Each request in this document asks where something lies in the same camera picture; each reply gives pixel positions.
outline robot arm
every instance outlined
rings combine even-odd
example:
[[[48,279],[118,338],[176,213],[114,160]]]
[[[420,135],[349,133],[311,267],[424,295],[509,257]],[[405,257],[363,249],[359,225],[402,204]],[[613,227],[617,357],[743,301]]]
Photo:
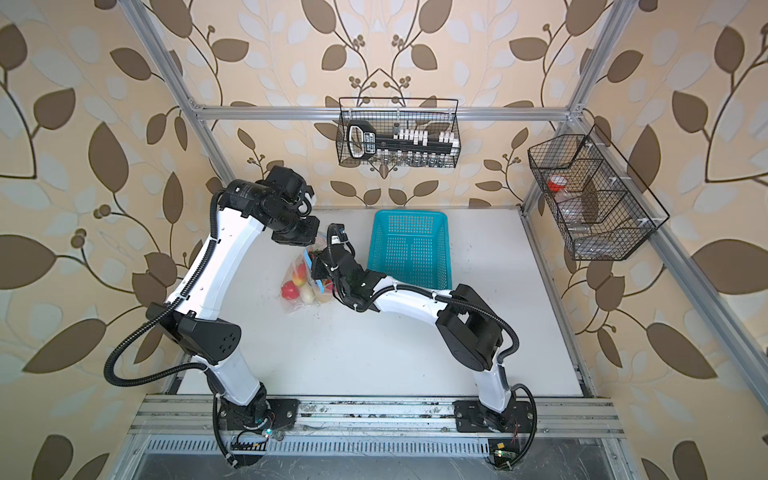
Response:
[[[256,183],[235,180],[214,194],[211,232],[204,250],[166,303],[150,306],[149,321],[115,348],[104,364],[106,380],[116,386],[138,386],[185,369],[203,370],[216,399],[222,399],[229,414],[247,428],[269,435],[263,429],[270,414],[266,388],[237,348],[240,327],[219,319],[218,314],[243,255],[266,228],[273,231],[272,239],[277,243],[305,247],[315,242],[319,221],[310,216],[312,197],[312,188],[304,179],[285,167],[274,167],[265,180]],[[399,283],[384,273],[364,270],[355,261],[343,225],[332,223],[328,234],[328,247],[313,261],[313,278],[330,278],[337,299],[357,312],[395,312],[435,324],[452,355],[475,371],[488,426],[505,431],[517,386],[508,386],[502,362],[518,348],[514,330],[469,286],[438,291]],[[460,317],[465,314],[466,322]],[[118,357],[158,324],[192,355],[193,361],[139,379],[117,376],[114,366]],[[512,338],[512,346],[496,355],[503,342],[502,330]],[[217,441],[225,452],[218,435]],[[231,460],[231,455],[225,452],[225,456]]]

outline white platform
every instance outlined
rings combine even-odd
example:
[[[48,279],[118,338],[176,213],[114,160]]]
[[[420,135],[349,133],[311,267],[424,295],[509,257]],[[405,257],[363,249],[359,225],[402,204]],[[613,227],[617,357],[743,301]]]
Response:
[[[581,396],[571,359],[516,210],[444,210],[454,285],[465,283],[520,337],[505,360],[510,385],[536,396]],[[368,264],[375,210],[317,211],[320,229],[344,223]],[[285,314],[280,284],[301,252],[260,235],[235,274],[220,317],[243,329],[240,350],[271,395],[476,396],[472,371],[436,327],[394,313],[355,313],[331,302]],[[505,348],[510,341],[504,334]],[[187,370],[179,393],[209,393]]]

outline black mounting plate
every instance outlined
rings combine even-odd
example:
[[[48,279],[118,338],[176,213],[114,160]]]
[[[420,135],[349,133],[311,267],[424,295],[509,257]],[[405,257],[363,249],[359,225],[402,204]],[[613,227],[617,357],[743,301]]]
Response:
[[[270,409],[275,414],[272,430],[277,430],[296,423],[296,417],[298,416],[297,410],[299,409],[298,399],[268,399],[268,401],[270,403]],[[233,415],[228,415],[225,420],[227,421],[226,430],[246,429],[245,425],[238,421]]]
[[[456,430],[461,433],[490,433],[495,430],[502,433],[514,432],[515,425],[518,433],[530,433],[531,420],[528,413],[531,413],[531,403],[519,402],[516,399],[509,400],[503,413],[488,409],[479,400],[453,402]]]

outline black wire basket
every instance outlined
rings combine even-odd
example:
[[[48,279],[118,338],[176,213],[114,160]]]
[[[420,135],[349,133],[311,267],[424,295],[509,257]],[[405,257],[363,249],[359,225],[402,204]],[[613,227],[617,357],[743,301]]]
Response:
[[[457,110],[458,100],[448,98],[342,97],[339,165],[456,168],[462,150]]]
[[[627,162],[626,173],[617,173],[605,159],[601,147],[610,145],[606,140],[593,127],[586,135],[559,135],[528,149],[533,176],[574,260],[626,260],[669,219],[618,149]],[[643,207],[629,182],[641,194],[650,194],[663,213]]]

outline plastic bag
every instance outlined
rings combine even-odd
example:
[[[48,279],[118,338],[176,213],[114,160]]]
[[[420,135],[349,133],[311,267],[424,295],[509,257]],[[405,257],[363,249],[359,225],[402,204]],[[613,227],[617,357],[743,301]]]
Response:
[[[283,282],[280,284],[280,299],[287,313],[304,306],[316,306],[333,300],[333,285],[330,280],[312,279],[314,257],[325,247],[325,236],[319,234],[317,241],[305,248],[301,255],[288,265]]]

